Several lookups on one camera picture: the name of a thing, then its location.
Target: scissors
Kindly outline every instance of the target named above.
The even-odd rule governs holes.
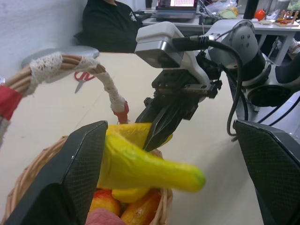
[[[90,76],[90,74],[88,72],[83,72],[81,74],[81,76],[78,78],[77,77],[77,74],[79,74],[79,72],[75,72],[74,73],[74,77],[75,79],[79,82],[77,87],[76,87],[76,90],[75,90],[75,94],[79,91],[79,89],[83,86],[83,83],[86,82],[86,81],[90,81],[91,79],[94,79],[95,77],[94,76]]]

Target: table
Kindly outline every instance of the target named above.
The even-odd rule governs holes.
[[[98,59],[128,101],[129,119],[134,121],[144,109],[143,100],[153,96],[151,82],[161,69],[133,54],[102,53]],[[224,74],[222,81],[217,97],[201,102],[192,120],[182,121],[173,139],[160,148],[165,159],[194,164],[207,177],[199,193],[174,191],[172,225],[263,224],[240,146],[226,133],[232,97]],[[15,111],[0,149],[0,217],[15,180],[43,148],[83,125],[98,120],[117,122],[100,81],[86,82],[74,94],[77,84],[72,75],[44,83]]]
[[[152,25],[157,23],[155,18],[148,18],[143,21],[144,25]],[[195,33],[201,33],[207,32],[211,25],[199,25],[199,16],[196,16],[195,19],[191,20],[190,22],[175,22],[174,23],[176,27],[178,27],[181,31],[192,31]],[[259,23],[254,23],[255,28],[255,34],[260,34],[261,39],[259,41],[259,47],[261,47],[267,37],[267,35],[278,35],[278,36],[284,36],[284,42],[282,44],[282,47],[276,57],[276,60],[274,61],[275,64],[280,65],[287,53],[287,50],[289,46],[292,43],[292,40],[296,34],[296,32],[300,31],[299,27],[278,27],[276,25],[261,25]]]

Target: red tape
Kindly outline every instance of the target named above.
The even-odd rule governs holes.
[[[23,95],[14,89],[0,86],[0,114],[10,120]]]
[[[118,117],[118,120],[119,120],[120,124],[125,124],[125,123],[128,122],[128,116],[127,116],[128,112],[129,112],[129,106],[128,106],[127,101],[125,101],[124,111],[122,111],[122,112],[113,112],[113,114],[115,114]]]

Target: laptop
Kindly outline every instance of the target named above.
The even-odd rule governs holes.
[[[196,16],[198,0],[158,0],[157,13],[152,15],[158,21],[188,21]]]

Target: laptop screen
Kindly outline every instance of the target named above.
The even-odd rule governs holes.
[[[197,8],[198,0],[158,0],[158,8]]]

